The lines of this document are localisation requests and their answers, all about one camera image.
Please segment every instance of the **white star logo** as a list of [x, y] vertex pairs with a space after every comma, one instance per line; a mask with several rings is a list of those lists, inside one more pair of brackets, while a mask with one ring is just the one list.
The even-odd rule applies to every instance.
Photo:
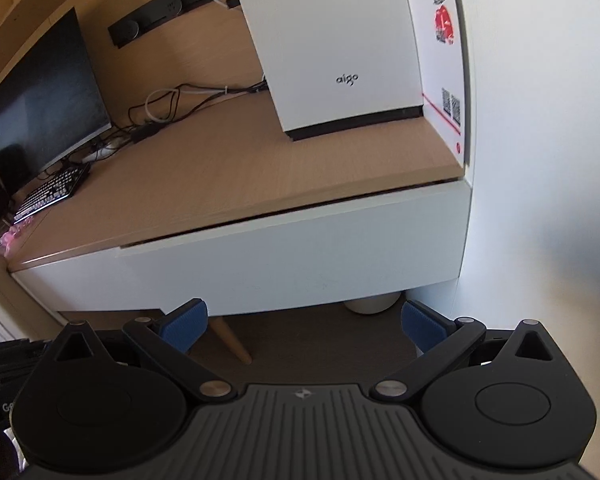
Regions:
[[305, 400], [307, 397], [311, 397], [313, 394], [314, 394], [313, 392], [310, 392], [306, 388], [303, 388], [302, 390], [298, 390], [298, 391], [294, 392], [294, 395], [298, 399], [302, 399], [302, 400]]

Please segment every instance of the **monitor screen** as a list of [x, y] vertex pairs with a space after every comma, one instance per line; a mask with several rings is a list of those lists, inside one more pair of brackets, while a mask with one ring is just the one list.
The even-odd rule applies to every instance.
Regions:
[[0, 177], [12, 194], [110, 128], [75, 10], [0, 83]]

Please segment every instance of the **keyboard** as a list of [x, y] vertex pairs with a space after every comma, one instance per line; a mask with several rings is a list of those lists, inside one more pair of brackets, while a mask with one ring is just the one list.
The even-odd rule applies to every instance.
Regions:
[[89, 168], [89, 164], [69, 166], [50, 177], [42, 186], [27, 195], [13, 222], [20, 222], [45, 207], [69, 198], [87, 178]]

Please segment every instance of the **white wall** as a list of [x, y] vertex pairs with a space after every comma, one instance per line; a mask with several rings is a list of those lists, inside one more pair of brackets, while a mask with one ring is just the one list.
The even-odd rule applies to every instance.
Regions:
[[600, 0], [463, 0], [474, 78], [474, 195], [454, 282], [414, 291], [492, 328], [540, 319], [598, 409]]

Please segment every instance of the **wooden chair leg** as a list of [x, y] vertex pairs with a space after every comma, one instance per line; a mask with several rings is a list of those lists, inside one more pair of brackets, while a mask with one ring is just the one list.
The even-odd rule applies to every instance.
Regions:
[[236, 337], [235, 333], [229, 325], [227, 325], [226, 321], [222, 318], [222, 316], [210, 317], [209, 318], [209, 326], [211, 330], [213, 330], [216, 335], [222, 340], [222, 342], [227, 345], [228, 349], [246, 365], [250, 365], [253, 359], [249, 355], [249, 352], [246, 351], [245, 347], [242, 346], [240, 340]]

